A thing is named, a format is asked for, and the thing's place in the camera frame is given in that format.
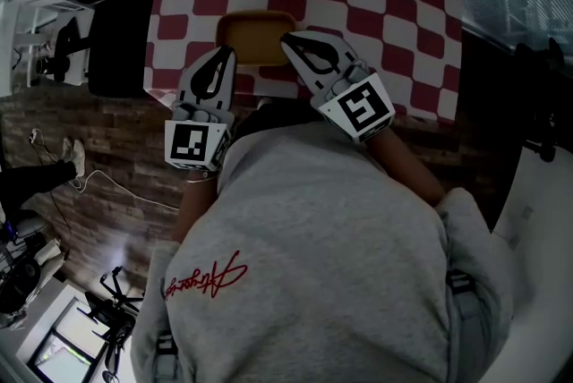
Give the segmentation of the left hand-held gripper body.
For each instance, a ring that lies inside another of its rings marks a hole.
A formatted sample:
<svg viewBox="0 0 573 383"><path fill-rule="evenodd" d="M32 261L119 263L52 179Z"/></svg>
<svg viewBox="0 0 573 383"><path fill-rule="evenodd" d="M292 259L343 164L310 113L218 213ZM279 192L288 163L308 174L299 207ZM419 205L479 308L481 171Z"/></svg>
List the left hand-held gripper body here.
<svg viewBox="0 0 573 383"><path fill-rule="evenodd" d="M165 161L179 169L218 171L234 121L229 111L176 101L165 122Z"/></svg>

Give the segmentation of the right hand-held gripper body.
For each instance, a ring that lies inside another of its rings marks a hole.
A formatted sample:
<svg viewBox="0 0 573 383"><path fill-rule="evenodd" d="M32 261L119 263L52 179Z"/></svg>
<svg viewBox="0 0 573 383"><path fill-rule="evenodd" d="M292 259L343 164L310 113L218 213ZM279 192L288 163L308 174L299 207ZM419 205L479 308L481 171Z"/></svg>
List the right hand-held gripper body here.
<svg viewBox="0 0 573 383"><path fill-rule="evenodd" d="M354 143L389 127L395 116L381 78L365 62L352 62L311 98L312 107Z"/></svg>

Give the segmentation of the brown plastic tray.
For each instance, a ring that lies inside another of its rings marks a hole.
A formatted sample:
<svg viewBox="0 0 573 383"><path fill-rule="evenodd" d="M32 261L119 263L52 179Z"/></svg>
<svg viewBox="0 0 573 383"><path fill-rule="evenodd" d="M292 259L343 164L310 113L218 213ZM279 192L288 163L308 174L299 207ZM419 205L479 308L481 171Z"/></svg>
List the brown plastic tray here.
<svg viewBox="0 0 573 383"><path fill-rule="evenodd" d="M280 40L295 29L295 18L289 13L262 10L228 13L218 21L216 46L232 47L241 66L283 66L288 60Z"/></svg>

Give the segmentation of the person's right forearm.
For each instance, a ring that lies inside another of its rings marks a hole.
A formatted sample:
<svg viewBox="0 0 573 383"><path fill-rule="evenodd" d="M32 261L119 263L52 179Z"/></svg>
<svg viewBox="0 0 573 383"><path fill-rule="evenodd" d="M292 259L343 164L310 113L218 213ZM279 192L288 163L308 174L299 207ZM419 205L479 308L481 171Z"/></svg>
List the person's right forearm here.
<svg viewBox="0 0 573 383"><path fill-rule="evenodd" d="M366 148L394 180L430 206L436 207L445 197L446 191L437 177L390 128L367 140Z"/></svg>

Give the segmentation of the person's left forearm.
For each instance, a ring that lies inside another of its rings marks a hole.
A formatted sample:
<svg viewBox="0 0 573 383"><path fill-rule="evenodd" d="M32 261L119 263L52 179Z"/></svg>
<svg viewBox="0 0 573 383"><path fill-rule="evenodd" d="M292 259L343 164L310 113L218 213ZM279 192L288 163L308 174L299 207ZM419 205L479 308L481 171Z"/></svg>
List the person's left forearm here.
<svg viewBox="0 0 573 383"><path fill-rule="evenodd" d="M191 171L186 180L171 239L182 243L192 226L218 197L218 173Z"/></svg>

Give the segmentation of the person's grey sweatshirt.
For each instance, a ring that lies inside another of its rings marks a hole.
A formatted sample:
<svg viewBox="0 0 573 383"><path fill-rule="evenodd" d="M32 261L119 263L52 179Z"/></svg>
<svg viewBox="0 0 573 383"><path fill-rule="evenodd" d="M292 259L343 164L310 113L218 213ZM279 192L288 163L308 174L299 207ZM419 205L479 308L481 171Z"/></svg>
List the person's grey sweatshirt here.
<svg viewBox="0 0 573 383"><path fill-rule="evenodd" d="M136 383L477 383L513 316L509 249L462 188L432 207L325 123L230 147L160 242Z"/></svg>

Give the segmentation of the white side desk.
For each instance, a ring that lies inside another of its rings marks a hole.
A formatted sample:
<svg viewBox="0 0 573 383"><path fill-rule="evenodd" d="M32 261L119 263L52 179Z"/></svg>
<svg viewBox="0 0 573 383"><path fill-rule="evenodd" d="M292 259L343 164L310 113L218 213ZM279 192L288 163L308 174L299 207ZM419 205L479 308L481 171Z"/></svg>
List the white side desk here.
<svg viewBox="0 0 573 383"><path fill-rule="evenodd" d="M86 39L94 9L76 0L0 0L0 98L13 94L17 72L26 73L26 85L40 73L36 63L54 58L60 31L67 25L78 28L75 47Z"/></svg>

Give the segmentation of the black swivel chair star base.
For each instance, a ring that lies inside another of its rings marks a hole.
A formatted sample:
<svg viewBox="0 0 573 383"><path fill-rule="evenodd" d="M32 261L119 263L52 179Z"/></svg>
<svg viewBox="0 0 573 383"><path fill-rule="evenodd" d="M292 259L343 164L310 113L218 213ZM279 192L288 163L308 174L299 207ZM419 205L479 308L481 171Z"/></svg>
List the black swivel chair star base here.
<svg viewBox="0 0 573 383"><path fill-rule="evenodd" d="M92 331L107 345L104 359L106 369L102 372L105 383L120 383L118 371L121 355L126 341L133 333L136 317L140 312L135 304L142 302L145 294L133 297L123 292L117 279L122 270L122 266L115 267L99 279L99 283L111 294L110 299L104 300L91 292L86 292L85 298L90 311L77 308L87 319L107 327L107 331L103 334Z"/></svg>

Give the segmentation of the white curved desk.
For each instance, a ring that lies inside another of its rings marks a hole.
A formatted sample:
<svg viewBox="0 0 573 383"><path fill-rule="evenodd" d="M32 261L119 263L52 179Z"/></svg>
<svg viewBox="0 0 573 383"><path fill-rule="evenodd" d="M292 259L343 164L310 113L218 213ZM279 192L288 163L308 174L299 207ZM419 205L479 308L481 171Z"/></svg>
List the white curved desk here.
<svg viewBox="0 0 573 383"><path fill-rule="evenodd" d="M573 356L573 154L523 149L493 232L511 248L514 315L483 383L552 383Z"/></svg>

